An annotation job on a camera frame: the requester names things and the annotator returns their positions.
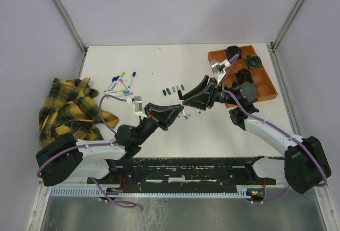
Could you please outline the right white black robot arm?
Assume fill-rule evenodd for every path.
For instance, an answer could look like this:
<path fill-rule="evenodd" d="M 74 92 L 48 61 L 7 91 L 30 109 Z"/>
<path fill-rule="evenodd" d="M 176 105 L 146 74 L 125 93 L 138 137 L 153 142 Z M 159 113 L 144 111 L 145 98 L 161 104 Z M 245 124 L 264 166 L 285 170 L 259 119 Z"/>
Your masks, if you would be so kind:
<path fill-rule="evenodd" d="M 304 138 L 279 127 L 255 108 L 257 100 L 257 88 L 253 83 L 228 88 L 218 85 L 216 79 L 209 76 L 182 96 L 183 105 L 199 110 L 212 108 L 217 102 L 235 105 L 229 111 L 233 124 L 261 138 L 280 153 L 281 159 L 258 157 L 250 162 L 244 170 L 248 183 L 272 178 L 300 194 L 315 186 L 326 186 L 332 171 L 320 141 L 314 136 Z"/>

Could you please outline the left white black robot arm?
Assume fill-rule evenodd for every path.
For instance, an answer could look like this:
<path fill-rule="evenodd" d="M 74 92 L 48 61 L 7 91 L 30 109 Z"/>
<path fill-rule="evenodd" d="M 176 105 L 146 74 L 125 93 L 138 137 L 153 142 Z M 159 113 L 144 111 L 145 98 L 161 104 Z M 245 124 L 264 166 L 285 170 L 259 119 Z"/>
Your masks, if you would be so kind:
<path fill-rule="evenodd" d="M 67 133 L 40 150 L 36 154 L 37 176 L 43 184 L 55 186 L 87 178 L 114 182 L 117 169 L 112 162 L 134 157 L 155 130 L 167 131 L 184 109 L 181 104 L 143 106 L 136 99 L 132 106 L 139 117 L 138 126 L 121 125 L 112 140 L 86 141 Z"/>

